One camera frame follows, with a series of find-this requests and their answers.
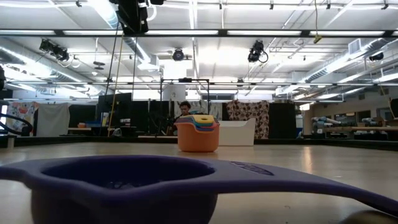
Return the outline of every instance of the fluorescent light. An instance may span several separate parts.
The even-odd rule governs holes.
[[[300,35],[301,31],[297,30],[229,30],[228,35]]]
[[[352,94],[352,93],[356,93],[357,91],[361,91],[361,90],[363,90],[363,89],[365,89],[365,87],[362,87],[362,88],[356,88],[356,89],[354,89],[354,90],[347,91],[347,92],[345,92],[344,94]]]
[[[218,30],[150,30],[145,35],[218,35]]]
[[[394,80],[396,78],[398,78],[398,73],[394,73],[394,74],[391,74],[391,75],[384,75],[383,77],[380,77],[380,78],[377,78],[377,79],[373,80],[373,83],[387,82],[387,81],[390,81],[390,80]]]
[[[55,35],[53,30],[0,30],[0,34],[7,34],[7,35]]]
[[[345,82],[349,82],[349,81],[353,81],[356,78],[359,78],[361,75],[352,75],[350,77],[344,78],[340,81],[338,81],[338,83],[345,83]]]
[[[35,88],[33,88],[31,86],[28,86],[28,85],[25,85],[25,84],[18,84],[18,85],[7,84],[7,85],[13,86],[13,87],[16,87],[16,88],[21,88],[21,89],[24,89],[24,90],[36,91]]]
[[[119,30],[65,30],[63,31],[65,35],[122,35],[123,31]]]
[[[325,94],[322,96],[318,96],[318,99],[329,99],[329,98],[333,98],[335,96],[338,96],[338,93],[330,93],[330,94]]]
[[[311,31],[310,35],[315,36],[316,31]],[[367,36],[367,35],[383,35],[384,31],[318,31],[318,35],[340,35],[340,36]]]

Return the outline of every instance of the desk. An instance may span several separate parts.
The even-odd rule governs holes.
[[[325,133],[348,133],[350,139],[354,139],[355,131],[398,131],[398,127],[334,127],[324,128]]]

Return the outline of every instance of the gray floor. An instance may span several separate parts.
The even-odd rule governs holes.
[[[0,164],[54,157],[155,154],[207,157],[286,167],[351,184],[398,200],[398,152],[331,146],[221,147],[213,154],[179,152],[173,144],[79,143],[0,149]],[[0,180],[0,223],[31,224],[30,192]],[[355,200],[299,193],[220,195],[215,223],[398,223]]]

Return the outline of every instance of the ceiling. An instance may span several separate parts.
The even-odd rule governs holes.
[[[75,1],[0,0],[0,29],[109,29],[109,25],[89,5],[90,1],[80,2],[83,7],[46,7],[74,4]],[[331,0],[333,7],[329,10],[325,9],[327,0],[318,0],[317,2],[319,4],[317,22],[319,29],[395,30],[398,28],[398,1],[388,0],[390,7],[386,10],[381,10],[384,5],[383,0]],[[157,7],[157,15],[155,19],[149,21],[149,29],[314,29],[316,26],[315,10],[299,9],[299,7],[314,7],[312,0],[275,0],[274,10],[269,10],[270,1],[223,0],[223,10],[220,10],[219,3],[219,0],[198,0],[197,19],[192,27],[189,0],[166,1],[163,6]],[[4,7],[5,4],[13,4],[13,7]],[[35,6],[46,8],[27,8]],[[148,9],[148,13],[150,16],[152,9]],[[39,50],[42,41],[40,37],[7,37],[7,39],[27,50],[42,54]],[[54,37],[50,40],[66,47],[69,54],[78,58],[71,65],[69,65],[70,61],[63,63],[64,66],[69,65],[68,69],[90,80],[102,82],[107,79],[112,66],[111,77],[116,76],[121,46],[120,38],[116,39],[113,63],[111,61],[114,38],[99,38],[97,53],[96,39],[92,37]],[[248,63],[249,49],[256,40],[262,40],[266,47],[271,44],[267,48],[269,61],[262,66]],[[146,53],[157,55],[161,65],[170,61],[170,52],[175,48],[183,49],[187,55],[194,53],[190,37],[140,37],[137,41]],[[314,44],[313,39],[297,38],[276,38],[274,40],[270,37],[197,37],[197,75],[200,78],[209,78],[214,82],[235,82],[238,78],[245,78],[245,81],[250,82],[292,82],[293,72],[307,72],[320,66],[346,51],[348,43],[352,41],[354,41],[352,38],[325,38]],[[129,78],[132,81],[134,72],[138,82],[160,79],[158,71],[135,68],[139,63],[135,63],[134,53],[126,44],[123,45],[121,52],[119,76],[125,77],[124,82],[127,82]],[[388,49],[386,60],[395,58],[396,53],[398,53],[396,49]],[[49,55],[44,55],[44,57],[56,62]],[[106,64],[104,70],[96,71],[94,69],[93,62],[95,60]],[[379,63],[381,62],[373,62],[372,66]],[[187,76],[193,78],[192,68],[188,69]],[[363,70],[364,61],[358,60],[337,72],[352,75]],[[158,87],[158,85],[136,86],[136,88],[143,89]],[[128,89],[131,87],[126,85],[118,88]],[[259,87],[258,90],[274,90],[276,88],[276,86],[264,86]]]

